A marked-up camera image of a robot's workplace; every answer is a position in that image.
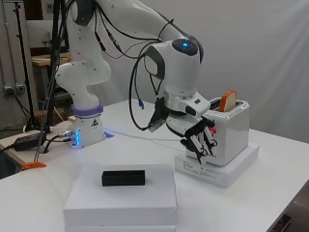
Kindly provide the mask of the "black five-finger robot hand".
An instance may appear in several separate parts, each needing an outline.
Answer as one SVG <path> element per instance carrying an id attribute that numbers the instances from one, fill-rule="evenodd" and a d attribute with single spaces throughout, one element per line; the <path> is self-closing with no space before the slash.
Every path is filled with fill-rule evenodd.
<path id="1" fill-rule="evenodd" d="M 170 114 L 166 119 L 166 125 L 172 133 L 181 138 L 182 145 L 195 154 L 200 164 L 203 163 L 203 158 L 214 156 L 212 148 L 218 143 L 211 133 L 211 129 L 215 126 L 213 120 L 204 116 Z"/>

